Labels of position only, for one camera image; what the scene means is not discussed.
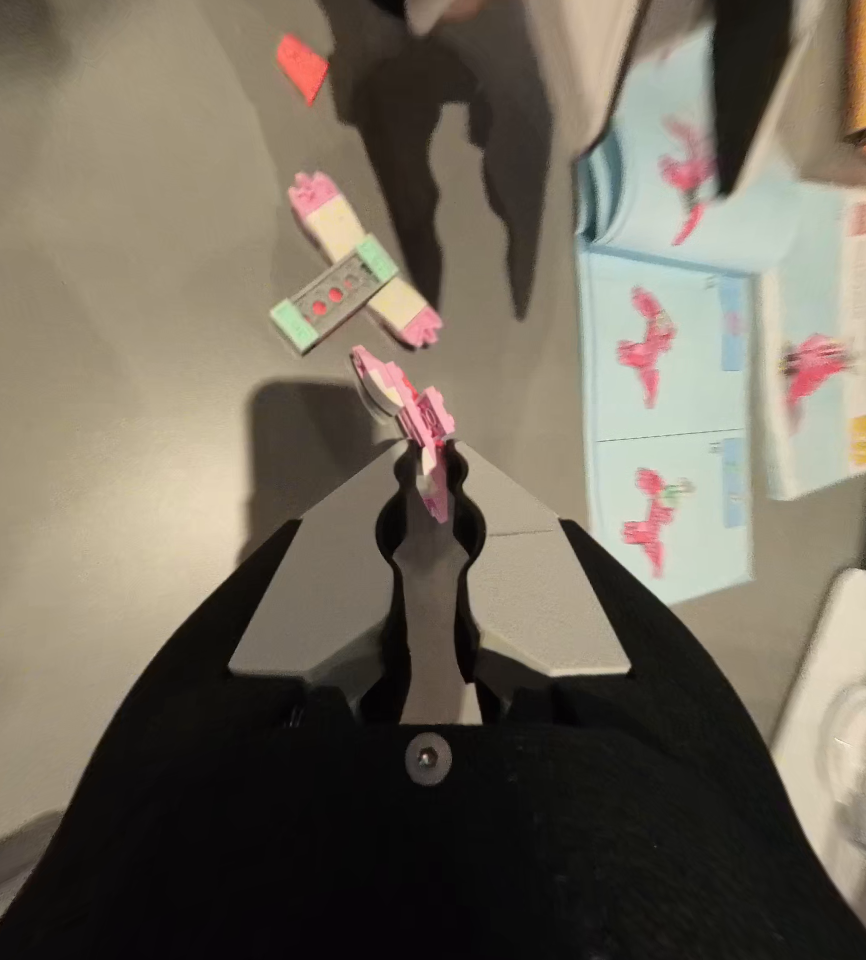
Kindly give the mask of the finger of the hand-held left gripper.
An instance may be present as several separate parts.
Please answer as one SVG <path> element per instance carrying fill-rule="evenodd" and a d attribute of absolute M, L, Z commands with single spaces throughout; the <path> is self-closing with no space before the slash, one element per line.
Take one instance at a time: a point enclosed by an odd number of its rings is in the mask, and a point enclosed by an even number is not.
<path fill-rule="evenodd" d="M 721 196 L 781 156 L 843 179 L 851 2 L 714 2 L 713 116 Z"/>
<path fill-rule="evenodd" d="M 642 1 L 531 2 L 531 40 L 572 161 L 606 129 L 643 12 Z"/>

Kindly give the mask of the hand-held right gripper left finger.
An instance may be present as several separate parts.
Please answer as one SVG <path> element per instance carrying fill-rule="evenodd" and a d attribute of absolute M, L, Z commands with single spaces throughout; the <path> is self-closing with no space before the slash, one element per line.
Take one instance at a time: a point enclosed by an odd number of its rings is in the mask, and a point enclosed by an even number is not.
<path fill-rule="evenodd" d="M 228 663 L 232 675 L 341 690 L 399 722 L 412 680 L 403 571 L 413 447 L 381 455 L 303 515 Z"/>

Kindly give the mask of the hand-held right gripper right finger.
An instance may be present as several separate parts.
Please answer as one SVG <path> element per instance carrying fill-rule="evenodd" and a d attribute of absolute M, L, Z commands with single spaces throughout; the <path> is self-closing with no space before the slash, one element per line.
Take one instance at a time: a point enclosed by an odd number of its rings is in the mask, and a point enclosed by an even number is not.
<path fill-rule="evenodd" d="M 463 719 L 491 723 L 522 690 L 624 677 L 631 662 L 559 515 L 462 441 L 446 448 L 463 550 L 454 646 Z"/>

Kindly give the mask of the red pink cream brick body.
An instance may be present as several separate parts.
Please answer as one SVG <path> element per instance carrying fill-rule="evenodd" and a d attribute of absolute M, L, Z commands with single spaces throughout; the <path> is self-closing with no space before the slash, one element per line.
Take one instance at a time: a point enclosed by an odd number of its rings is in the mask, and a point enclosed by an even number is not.
<path fill-rule="evenodd" d="M 455 432 L 439 390 L 417 390 L 400 366 L 385 362 L 361 344 L 349 354 L 367 407 L 394 421 L 415 449 L 415 488 L 429 515 L 439 524 L 450 519 L 447 443 Z"/>

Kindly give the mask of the open light blue instruction booklet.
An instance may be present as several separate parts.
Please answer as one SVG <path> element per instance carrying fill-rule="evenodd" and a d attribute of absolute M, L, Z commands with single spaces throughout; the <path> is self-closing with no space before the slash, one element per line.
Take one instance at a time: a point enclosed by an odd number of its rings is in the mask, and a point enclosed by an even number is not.
<path fill-rule="evenodd" d="M 713 41 L 703 26 L 632 66 L 574 167 L 590 523 L 669 606 L 752 576 L 755 279 L 799 213 L 783 159 L 720 193 Z"/>

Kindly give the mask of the red toy brick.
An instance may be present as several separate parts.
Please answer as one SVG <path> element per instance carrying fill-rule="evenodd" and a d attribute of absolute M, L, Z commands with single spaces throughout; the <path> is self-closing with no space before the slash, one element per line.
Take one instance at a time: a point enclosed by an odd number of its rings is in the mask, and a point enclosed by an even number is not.
<path fill-rule="evenodd" d="M 293 33 L 284 33 L 276 45 L 274 61 L 307 106 L 312 106 L 329 73 L 329 62 Z"/>

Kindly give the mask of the wooden book stand white base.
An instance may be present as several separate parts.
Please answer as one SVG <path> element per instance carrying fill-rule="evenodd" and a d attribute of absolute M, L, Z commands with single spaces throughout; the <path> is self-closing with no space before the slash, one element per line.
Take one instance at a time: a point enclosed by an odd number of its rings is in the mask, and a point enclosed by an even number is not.
<path fill-rule="evenodd" d="M 866 928 L 866 570 L 834 580 L 772 757 L 813 852 Z"/>

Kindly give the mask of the closed instruction booklet yellow badge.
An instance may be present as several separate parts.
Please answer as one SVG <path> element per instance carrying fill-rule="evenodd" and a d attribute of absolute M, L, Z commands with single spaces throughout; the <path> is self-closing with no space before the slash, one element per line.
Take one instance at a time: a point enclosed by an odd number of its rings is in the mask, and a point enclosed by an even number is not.
<path fill-rule="evenodd" d="M 770 497 L 866 474 L 866 188 L 795 184 L 791 239 L 757 287 Z"/>

